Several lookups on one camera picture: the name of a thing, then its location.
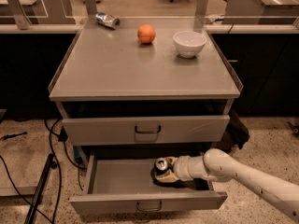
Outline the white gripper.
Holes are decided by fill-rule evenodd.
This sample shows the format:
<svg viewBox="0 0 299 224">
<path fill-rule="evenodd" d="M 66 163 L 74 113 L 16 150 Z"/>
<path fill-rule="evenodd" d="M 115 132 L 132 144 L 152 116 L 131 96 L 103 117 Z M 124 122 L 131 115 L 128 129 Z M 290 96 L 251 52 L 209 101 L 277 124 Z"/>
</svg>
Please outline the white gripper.
<svg viewBox="0 0 299 224">
<path fill-rule="evenodd" d="M 161 183 L 175 183 L 181 181 L 191 181 L 189 173 L 190 156 L 167 157 L 168 165 L 173 167 L 173 171 L 168 170 L 163 174 L 155 174 L 155 179 Z"/>
</svg>

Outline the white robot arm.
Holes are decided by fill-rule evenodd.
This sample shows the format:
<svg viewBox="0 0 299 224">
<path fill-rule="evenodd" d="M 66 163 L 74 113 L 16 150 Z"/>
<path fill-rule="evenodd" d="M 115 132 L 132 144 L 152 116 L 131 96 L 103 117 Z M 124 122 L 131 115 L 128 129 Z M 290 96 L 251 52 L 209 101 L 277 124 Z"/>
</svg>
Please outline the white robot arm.
<svg viewBox="0 0 299 224">
<path fill-rule="evenodd" d="M 160 183 L 197 178 L 212 182 L 234 179 L 294 222 L 299 222 L 298 185 L 242 164 L 220 149 L 212 148 L 196 157 L 158 158 L 154 163 L 154 178 Z"/>
</svg>

